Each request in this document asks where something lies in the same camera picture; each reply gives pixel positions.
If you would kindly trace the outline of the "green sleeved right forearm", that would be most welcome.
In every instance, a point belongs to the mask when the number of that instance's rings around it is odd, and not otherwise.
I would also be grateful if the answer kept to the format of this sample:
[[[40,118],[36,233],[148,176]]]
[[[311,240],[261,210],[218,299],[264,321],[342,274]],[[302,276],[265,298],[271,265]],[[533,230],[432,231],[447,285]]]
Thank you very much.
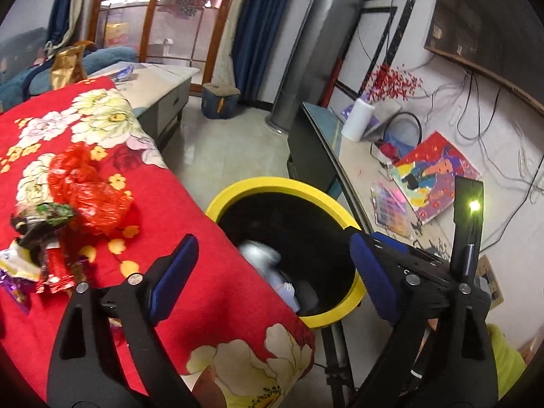
[[[497,370],[498,393],[501,399],[516,384],[526,369],[526,363],[514,347],[507,342],[503,332],[495,324],[488,324]]]

